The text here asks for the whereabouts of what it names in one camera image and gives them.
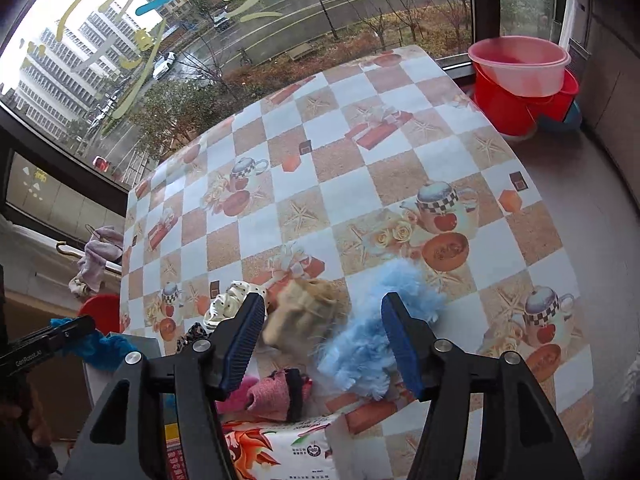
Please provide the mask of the person's left hand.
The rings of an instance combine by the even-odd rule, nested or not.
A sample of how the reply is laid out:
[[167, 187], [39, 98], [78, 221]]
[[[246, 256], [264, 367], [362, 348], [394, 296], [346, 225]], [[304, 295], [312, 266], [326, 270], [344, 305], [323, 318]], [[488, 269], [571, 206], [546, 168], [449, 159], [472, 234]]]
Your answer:
[[58, 469], [49, 430], [36, 410], [1, 402], [1, 478], [47, 479]]

